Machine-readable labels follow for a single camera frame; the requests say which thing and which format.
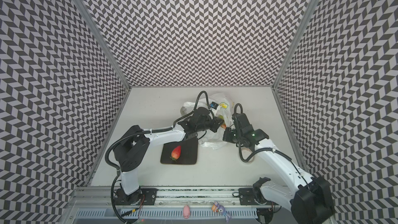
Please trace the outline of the white plastic bag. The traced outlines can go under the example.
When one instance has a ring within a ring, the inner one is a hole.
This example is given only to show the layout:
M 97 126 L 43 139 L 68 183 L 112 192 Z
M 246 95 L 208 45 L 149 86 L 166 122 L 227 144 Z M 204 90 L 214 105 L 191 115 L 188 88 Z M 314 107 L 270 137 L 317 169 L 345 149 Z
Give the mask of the white plastic bag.
M 195 102 L 185 102 L 181 108 L 182 117 L 177 121 L 187 137 L 198 139 L 204 148 L 219 149 L 227 127 L 233 125 L 234 102 L 224 93 L 208 95 L 201 91 Z

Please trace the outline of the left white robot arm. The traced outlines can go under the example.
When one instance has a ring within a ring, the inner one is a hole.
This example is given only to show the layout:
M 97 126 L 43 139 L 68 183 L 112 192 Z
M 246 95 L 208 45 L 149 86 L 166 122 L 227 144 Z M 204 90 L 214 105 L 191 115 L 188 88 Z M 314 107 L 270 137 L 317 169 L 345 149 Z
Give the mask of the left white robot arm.
M 186 143 L 198 140 L 198 133 L 207 130 L 216 133 L 223 119 L 216 117 L 215 111 L 220 104 L 211 102 L 206 91 L 201 91 L 193 110 L 173 122 L 171 127 L 162 129 L 142 129 L 132 126 L 125 135 L 115 141 L 105 152 L 106 163 L 115 168 L 123 194 L 112 196 L 122 204 L 134 204 L 142 199 L 143 193 L 138 182 L 138 167 L 148 148 L 169 143 Z

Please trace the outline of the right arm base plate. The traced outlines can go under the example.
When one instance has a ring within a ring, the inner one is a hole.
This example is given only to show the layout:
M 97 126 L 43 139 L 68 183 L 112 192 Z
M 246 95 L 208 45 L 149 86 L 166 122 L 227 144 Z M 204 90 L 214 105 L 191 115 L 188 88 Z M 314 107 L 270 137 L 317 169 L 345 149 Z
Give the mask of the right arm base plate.
M 267 201 L 264 197 L 256 196 L 253 188 L 239 188 L 238 199 L 242 206 L 255 206 L 255 207 L 280 207 L 279 204 Z

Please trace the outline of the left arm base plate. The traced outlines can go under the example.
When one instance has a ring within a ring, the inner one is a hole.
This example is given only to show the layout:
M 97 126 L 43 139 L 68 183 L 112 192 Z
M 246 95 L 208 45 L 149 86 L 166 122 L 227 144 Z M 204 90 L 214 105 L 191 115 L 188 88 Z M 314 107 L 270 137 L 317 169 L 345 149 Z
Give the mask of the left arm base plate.
M 114 190 L 114 201 L 116 205 L 154 205 L 157 192 L 156 188 L 144 188 L 127 195 L 120 188 Z

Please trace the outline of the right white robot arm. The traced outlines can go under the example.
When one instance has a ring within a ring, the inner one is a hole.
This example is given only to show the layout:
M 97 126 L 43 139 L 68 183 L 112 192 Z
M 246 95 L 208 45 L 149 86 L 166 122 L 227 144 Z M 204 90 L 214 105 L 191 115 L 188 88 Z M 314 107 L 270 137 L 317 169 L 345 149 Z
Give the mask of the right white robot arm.
M 284 181 L 278 185 L 268 177 L 259 178 L 252 186 L 256 203 L 276 203 L 291 212 L 299 224 L 322 224 L 335 214 L 331 185 L 323 177 L 314 177 L 282 152 L 261 129 L 250 124 L 241 104 L 232 114 L 233 124 L 223 140 L 238 148 L 239 158 L 249 163 L 262 158 Z

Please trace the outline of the red fake strawberry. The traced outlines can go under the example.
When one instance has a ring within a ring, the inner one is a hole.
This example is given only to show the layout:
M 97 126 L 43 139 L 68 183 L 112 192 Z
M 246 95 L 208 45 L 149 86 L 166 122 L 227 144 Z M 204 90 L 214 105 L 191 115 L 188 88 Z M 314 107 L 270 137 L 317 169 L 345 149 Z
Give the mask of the red fake strawberry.
M 173 151 L 171 152 L 171 156 L 170 158 L 173 161 L 177 161 L 180 158 L 181 155 L 181 146 L 177 146 L 176 148 L 173 149 Z

